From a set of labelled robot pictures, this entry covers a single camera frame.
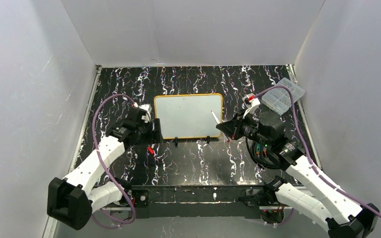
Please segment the red marker cap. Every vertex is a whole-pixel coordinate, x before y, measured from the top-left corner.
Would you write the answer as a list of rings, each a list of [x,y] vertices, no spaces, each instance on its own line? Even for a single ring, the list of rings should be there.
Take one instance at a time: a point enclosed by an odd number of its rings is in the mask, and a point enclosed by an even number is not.
[[[148,151],[149,154],[151,154],[153,156],[155,155],[154,150],[150,146],[147,147],[147,151]]]

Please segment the red white marker pen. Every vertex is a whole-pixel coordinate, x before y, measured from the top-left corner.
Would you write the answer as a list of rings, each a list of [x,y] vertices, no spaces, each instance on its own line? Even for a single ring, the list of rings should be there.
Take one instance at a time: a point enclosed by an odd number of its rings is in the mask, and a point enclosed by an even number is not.
[[[214,113],[214,111],[211,111],[211,114],[212,114],[214,120],[216,121],[216,124],[219,124],[220,121],[219,121],[218,117],[216,116],[216,114]],[[226,137],[226,141],[228,143],[230,143],[230,138],[226,134],[224,134],[224,136]]]

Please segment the yellow framed whiteboard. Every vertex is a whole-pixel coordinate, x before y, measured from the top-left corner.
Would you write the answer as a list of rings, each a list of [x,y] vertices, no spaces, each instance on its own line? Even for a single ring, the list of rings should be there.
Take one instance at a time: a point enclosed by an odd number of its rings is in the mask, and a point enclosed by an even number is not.
[[[223,96],[211,94],[159,95],[154,98],[155,117],[160,119],[164,140],[218,138],[211,111],[222,122]]]

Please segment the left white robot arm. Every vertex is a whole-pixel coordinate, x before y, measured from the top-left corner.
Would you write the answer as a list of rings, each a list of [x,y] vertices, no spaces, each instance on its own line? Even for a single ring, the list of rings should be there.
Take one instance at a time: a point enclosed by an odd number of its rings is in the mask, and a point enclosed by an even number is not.
[[[98,148],[64,178],[54,178],[48,186],[47,214],[80,230],[97,210],[113,202],[125,200],[131,186],[122,179],[94,185],[110,165],[128,148],[149,145],[162,140],[160,120],[150,116],[149,104],[133,106],[127,117],[118,120],[102,137]]]

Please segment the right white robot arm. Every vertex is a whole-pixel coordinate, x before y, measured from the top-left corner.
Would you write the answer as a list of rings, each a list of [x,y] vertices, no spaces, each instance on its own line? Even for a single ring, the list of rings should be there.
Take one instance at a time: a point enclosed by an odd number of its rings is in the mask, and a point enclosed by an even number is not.
[[[251,114],[245,117],[237,113],[216,128],[232,140],[245,137],[261,144],[263,155],[312,193],[309,196],[276,176],[263,186],[270,202],[293,207],[319,224],[331,238],[365,238],[376,227],[378,218],[372,211],[339,193],[338,186],[331,180],[321,179],[325,174],[315,172],[316,166],[309,163],[303,147],[285,136],[285,124],[278,114],[264,112],[259,121],[255,121]]]

